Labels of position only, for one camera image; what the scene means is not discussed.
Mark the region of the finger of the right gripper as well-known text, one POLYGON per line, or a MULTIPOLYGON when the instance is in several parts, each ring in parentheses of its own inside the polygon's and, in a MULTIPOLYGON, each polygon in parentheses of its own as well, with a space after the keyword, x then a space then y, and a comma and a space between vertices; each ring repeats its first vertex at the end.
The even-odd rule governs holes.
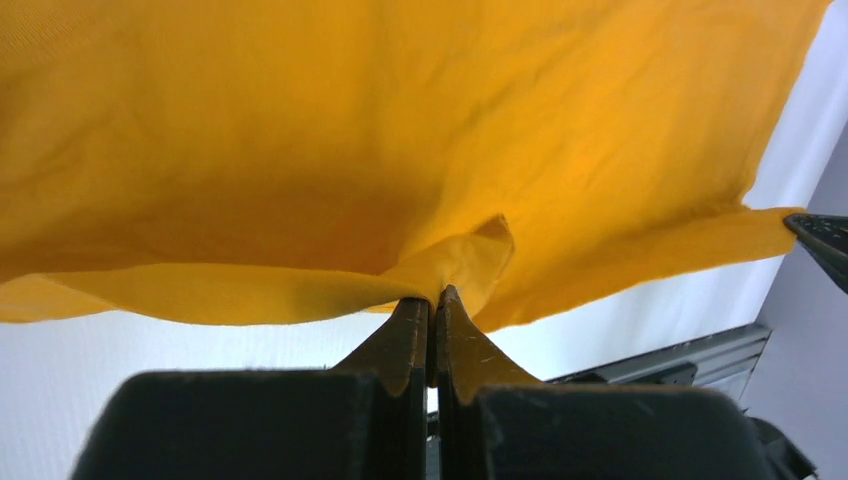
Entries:
POLYGON ((783 220, 797 241, 842 290, 847 292, 847 217, 794 213, 783 220))

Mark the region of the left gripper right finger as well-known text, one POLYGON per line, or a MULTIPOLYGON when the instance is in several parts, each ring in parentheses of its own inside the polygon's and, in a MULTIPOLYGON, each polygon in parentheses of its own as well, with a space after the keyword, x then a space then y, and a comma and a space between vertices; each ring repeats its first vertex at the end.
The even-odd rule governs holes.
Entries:
POLYGON ((435 315, 445 479, 770 479, 726 396, 672 385, 545 383, 471 321, 454 287, 435 315))

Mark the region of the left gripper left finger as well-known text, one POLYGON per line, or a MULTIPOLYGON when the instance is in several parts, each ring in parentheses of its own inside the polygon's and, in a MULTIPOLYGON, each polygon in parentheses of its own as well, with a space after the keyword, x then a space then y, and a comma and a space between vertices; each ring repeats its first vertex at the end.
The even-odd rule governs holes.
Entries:
POLYGON ((76 479, 421 479, 429 304, 400 301, 326 370, 145 372, 106 404, 76 479))

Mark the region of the yellow t shirt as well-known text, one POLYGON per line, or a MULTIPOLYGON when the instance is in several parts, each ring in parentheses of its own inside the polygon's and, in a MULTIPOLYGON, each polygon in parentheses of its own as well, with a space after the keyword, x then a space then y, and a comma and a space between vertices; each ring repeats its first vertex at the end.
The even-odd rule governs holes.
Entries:
POLYGON ((1 318, 486 332, 787 253, 824 1, 5 1, 1 318))

